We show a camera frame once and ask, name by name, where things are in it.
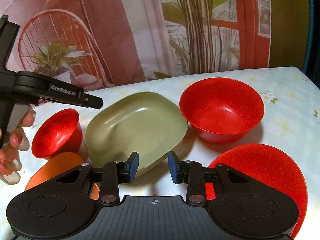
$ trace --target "orange plate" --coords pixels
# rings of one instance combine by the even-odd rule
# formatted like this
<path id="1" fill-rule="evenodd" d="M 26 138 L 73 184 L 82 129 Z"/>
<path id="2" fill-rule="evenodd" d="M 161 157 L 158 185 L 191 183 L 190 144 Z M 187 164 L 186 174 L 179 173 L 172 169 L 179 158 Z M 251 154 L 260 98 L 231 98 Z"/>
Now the orange plate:
<path id="1" fill-rule="evenodd" d="M 76 154 L 71 152 L 65 152 L 56 155 L 51 160 L 49 160 L 42 168 L 40 168 L 29 180 L 25 191 L 31 189 L 49 179 L 58 176 L 65 171 L 68 171 L 81 163 L 84 163 L 82 158 Z M 91 198 L 98 199 L 99 189 L 96 184 L 94 184 Z"/>
<path id="2" fill-rule="evenodd" d="M 298 205 L 299 218 L 291 234 L 295 238 L 307 212 L 308 193 L 303 174 L 284 152 L 264 144 L 246 144 L 221 154 L 210 165 L 224 163 L 290 196 Z M 206 183 L 208 200 L 214 199 L 212 183 Z"/>

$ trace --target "red plate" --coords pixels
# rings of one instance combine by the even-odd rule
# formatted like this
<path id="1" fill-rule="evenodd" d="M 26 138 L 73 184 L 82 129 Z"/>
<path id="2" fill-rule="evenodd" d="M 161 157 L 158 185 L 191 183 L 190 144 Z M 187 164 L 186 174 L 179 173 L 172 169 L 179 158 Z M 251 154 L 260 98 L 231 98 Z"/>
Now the red plate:
<path id="1" fill-rule="evenodd" d="M 246 144 L 221 154 L 210 165 L 224 163 L 290 196 L 298 205 L 299 218 L 291 237 L 299 232 L 307 212 L 308 193 L 303 174 L 284 152 L 264 144 Z M 206 183 L 208 200 L 214 199 L 211 183 Z"/>

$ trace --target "white flower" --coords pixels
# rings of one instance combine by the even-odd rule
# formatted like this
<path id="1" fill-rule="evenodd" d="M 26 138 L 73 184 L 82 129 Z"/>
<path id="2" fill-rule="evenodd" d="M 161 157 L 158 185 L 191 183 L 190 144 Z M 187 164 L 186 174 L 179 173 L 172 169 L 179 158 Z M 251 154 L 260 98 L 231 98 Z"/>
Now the white flower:
<path id="1" fill-rule="evenodd" d="M 262 101 L 266 102 L 267 104 L 271 104 L 272 100 L 276 98 L 276 95 L 269 91 L 265 94 L 260 94 L 260 96 L 262 98 Z"/>

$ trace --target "crosshair logo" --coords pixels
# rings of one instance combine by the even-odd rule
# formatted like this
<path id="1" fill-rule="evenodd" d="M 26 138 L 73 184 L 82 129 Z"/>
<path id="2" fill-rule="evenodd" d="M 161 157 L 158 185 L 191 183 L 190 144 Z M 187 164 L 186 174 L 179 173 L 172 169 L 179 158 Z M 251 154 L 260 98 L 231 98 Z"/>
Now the crosshair logo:
<path id="1" fill-rule="evenodd" d="M 158 203 L 161 202 L 161 201 L 159 201 L 159 200 L 157 200 L 157 199 L 153 199 L 153 200 L 151 200 L 151 201 L 149 201 L 149 202 L 151 202 L 151 204 L 153 204 L 153 205 L 156 205 L 156 204 L 158 204 Z"/>

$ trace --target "red bowl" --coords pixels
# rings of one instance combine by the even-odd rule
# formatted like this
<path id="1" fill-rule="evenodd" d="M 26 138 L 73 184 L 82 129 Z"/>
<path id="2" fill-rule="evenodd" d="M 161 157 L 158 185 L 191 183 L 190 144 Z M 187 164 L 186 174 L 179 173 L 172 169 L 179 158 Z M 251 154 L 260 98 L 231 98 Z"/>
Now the red bowl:
<path id="1" fill-rule="evenodd" d="M 291 234 L 295 238 L 307 212 L 307 185 L 298 165 L 283 151 L 264 144 L 246 144 L 221 154 L 210 165 L 224 163 L 291 197 L 299 208 L 298 222 Z M 214 199 L 212 183 L 206 183 L 208 200 Z"/>
<path id="2" fill-rule="evenodd" d="M 50 160 L 59 153 L 77 153 L 81 142 L 78 112 L 64 109 L 51 116 L 39 128 L 33 138 L 31 151 L 36 158 Z"/>
<path id="3" fill-rule="evenodd" d="M 208 78 L 181 95 L 180 110 L 205 141 L 231 143 L 259 124 L 264 114 L 260 95 L 249 85 L 230 78 Z"/>

